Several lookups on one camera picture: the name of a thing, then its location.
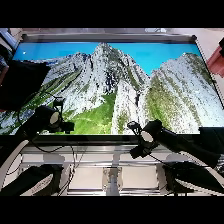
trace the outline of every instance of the large display screen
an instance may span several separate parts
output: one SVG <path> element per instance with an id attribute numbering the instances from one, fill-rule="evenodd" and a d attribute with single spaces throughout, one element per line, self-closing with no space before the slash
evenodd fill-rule
<path id="1" fill-rule="evenodd" d="M 144 127 L 154 119 L 182 134 L 224 126 L 222 104 L 195 44 L 21 43 L 13 60 L 51 67 L 40 91 L 65 98 L 64 120 L 75 123 L 71 134 L 133 134 L 128 122 Z M 37 94 L 22 108 L 22 122 L 53 100 Z M 0 134 L 14 134 L 16 112 L 4 116 Z"/>

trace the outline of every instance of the television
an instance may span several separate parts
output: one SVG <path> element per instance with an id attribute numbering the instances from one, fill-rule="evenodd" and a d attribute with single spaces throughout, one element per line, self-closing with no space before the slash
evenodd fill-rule
<path id="1" fill-rule="evenodd" d="M 222 103 L 193 41 L 24 41 L 13 60 L 47 62 L 51 68 L 39 93 L 21 109 L 22 122 L 38 106 L 51 107 L 51 93 L 65 98 L 63 117 L 75 123 L 72 135 L 133 135 L 128 122 L 144 127 L 154 119 L 178 134 L 224 126 Z M 0 113 L 0 134 L 14 135 L 16 112 L 5 115 Z"/>

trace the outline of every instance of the screen bezel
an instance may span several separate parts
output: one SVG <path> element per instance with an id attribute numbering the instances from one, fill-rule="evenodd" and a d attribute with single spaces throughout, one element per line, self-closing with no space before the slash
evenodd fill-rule
<path id="1" fill-rule="evenodd" d="M 202 55 L 204 64 L 208 70 L 203 54 L 197 44 L 197 37 L 194 35 L 179 34 L 23 34 L 20 43 L 49 43 L 49 42 L 122 42 L 122 43 L 185 43 L 195 44 Z M 215 80 L 211 74 L 210 78 L 215 86 L 217 95 L 223 106 Z M 184 134 L 186 138 L 191 138 L 195 134 Z M 14 135 L 1 135 L 0 145 L 12 141 Z M 137 145 L 135 135 L 39 135 L 35 142 L 42 146 L 53 145 Z"/>

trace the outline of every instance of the mountain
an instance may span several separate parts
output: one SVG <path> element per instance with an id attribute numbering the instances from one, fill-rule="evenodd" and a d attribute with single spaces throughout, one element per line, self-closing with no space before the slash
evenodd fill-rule
<path id="1" fill-rule="evenodd" d="M 75 122 L 73 134 L 132 134 L 126 128 L 129 121 L 144 127 L 156 118 L 177 133 L 224 126 L 223 108 L 197 55 L 185 53 L 170 59 L 150 76 L 130 55 L 106 43 L 100 43 L 91 55 L 78 52 L 34 62 L 44 61 L 51 70 L 41 91 L 66 99 L 63 117 Z M 52 102 L 49 94 L 38 94 L 21 110 L 21 120 L 39 105 L 52 106 Z M 0 133 L 13 134 L 18 126 L 16 114 L 11 113 L 1 123 Z"/>

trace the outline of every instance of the rocky cliff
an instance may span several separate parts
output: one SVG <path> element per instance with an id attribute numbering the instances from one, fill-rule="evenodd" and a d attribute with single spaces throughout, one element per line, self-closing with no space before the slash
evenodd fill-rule
<path id="1" fill-rule="evenodd" d="M 91 55 L 76 53 L 35 62 L 43 61 L 51 70 L 41 90 L 66 98 L 63 116 L 75 122 L 73 134 L 132 134 L 126 128 L 129 121 L 144 126 L 156 118 L 177 133 L 224 126 L 221 103 L 197 55 L 183 54 L 150 75 L 132 57 L 105 43 Z M 38 94 L 23 108 L 21 119 L 52 102 L 49 94 Z M 17 127 L 16 115 L 11 113 L 2 121 L 0 133 L 12 134 Z"/>

